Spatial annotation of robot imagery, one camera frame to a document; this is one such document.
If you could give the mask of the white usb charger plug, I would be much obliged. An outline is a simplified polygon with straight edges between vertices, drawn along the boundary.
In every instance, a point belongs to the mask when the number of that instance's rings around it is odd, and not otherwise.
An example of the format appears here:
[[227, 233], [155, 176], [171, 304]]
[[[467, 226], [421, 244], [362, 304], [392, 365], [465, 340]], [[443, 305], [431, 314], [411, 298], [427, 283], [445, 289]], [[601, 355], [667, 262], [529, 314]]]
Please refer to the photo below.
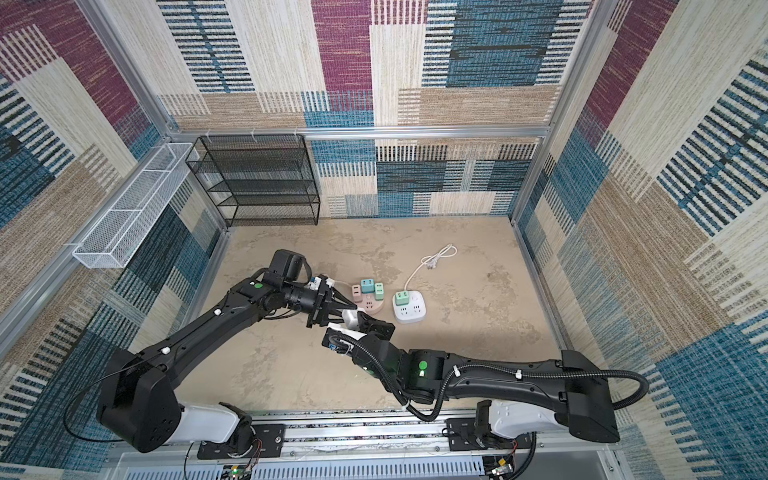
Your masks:
[[358, 314], [360, 313], [357, 309], [344, 309], [342, 311], [342, 319], [345, 327], [349, 330], [358, 331], [359, 330], [359, 317]]

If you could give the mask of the pink usb charger plug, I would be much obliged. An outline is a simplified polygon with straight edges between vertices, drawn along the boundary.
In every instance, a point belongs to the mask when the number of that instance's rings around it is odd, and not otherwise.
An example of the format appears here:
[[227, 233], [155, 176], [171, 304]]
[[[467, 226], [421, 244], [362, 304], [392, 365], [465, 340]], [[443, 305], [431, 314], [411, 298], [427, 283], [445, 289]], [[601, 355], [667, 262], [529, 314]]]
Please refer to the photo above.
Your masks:
[[363, 300], [363, 293], [360, 285], [352, 286], [352, 296], [355, 303], [359, 303]]

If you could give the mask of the teal usb charger plug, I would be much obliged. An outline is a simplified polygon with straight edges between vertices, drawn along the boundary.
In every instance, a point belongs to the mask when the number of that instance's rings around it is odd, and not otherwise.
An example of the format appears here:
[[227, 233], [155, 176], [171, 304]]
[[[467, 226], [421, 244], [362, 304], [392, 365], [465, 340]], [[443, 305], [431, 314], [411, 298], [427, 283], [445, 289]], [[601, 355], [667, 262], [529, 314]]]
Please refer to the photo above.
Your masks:
[[360, 285], [360, 290], [363, 294], [373, 294], [376, 290], [375, 281], [371, 278], [362, 279], [359, 285]]

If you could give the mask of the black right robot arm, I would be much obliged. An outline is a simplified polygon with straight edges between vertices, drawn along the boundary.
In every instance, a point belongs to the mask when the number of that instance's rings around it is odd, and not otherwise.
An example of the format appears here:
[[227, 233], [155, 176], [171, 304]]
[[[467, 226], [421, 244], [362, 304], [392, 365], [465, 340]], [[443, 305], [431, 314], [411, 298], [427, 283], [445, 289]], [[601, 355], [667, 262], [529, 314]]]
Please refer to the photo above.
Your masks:
[[340, 343], [421, 421], [439, 416], [451, 399], [511, 401], [540, 407], [581, 440], [620, 440], [607, 375], [583, 354], [515, 363], [473, 359], [442, 350], [402, 350], [375, 334], [344, 334]]

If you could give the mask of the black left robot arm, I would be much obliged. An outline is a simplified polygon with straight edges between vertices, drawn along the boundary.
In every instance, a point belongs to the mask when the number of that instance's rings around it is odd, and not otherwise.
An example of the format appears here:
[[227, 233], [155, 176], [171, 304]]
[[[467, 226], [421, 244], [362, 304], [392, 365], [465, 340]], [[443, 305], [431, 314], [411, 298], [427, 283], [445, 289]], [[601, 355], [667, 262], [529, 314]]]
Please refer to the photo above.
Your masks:
[[[256, 439], [251, 417], [230, 404], [184, 405], [175, 390], [208, 356], [262, 320], [304, 313], [308, 326], [339, 323], [355, 304], [306, 258], [278, 250], [271, 264], [230, 287], [211, 309], [138, 353], [116, 350], [100, 386], [96, 418], [141, 453], [174, 442], [205, 442], [226, 454], [248, 454]], [[309, 274], [300, 282], [301, 273]]]

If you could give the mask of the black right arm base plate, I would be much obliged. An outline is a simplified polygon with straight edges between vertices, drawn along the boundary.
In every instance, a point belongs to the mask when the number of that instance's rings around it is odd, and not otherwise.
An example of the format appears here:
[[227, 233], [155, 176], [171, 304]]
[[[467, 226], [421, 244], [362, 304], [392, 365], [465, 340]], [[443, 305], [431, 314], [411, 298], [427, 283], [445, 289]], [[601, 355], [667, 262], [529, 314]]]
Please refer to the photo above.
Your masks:
[[448, 439], [451, 451], [527, 449], [532, 443], [529, 434], [508, 439], [492, 433], [487, 420], [468, 417], [447, 419], [442, 435]]

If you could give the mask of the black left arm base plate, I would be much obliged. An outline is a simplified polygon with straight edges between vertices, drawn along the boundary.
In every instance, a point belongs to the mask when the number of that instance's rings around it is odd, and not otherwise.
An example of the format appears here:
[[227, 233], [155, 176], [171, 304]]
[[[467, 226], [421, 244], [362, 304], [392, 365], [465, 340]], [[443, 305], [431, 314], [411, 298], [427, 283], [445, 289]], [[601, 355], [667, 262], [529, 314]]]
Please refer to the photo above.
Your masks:
[[277, 458], [281, 455], [284, 424], [256, 424], [239, 427], [224, 443], [204, 441], [198, 447], [198, 460]]

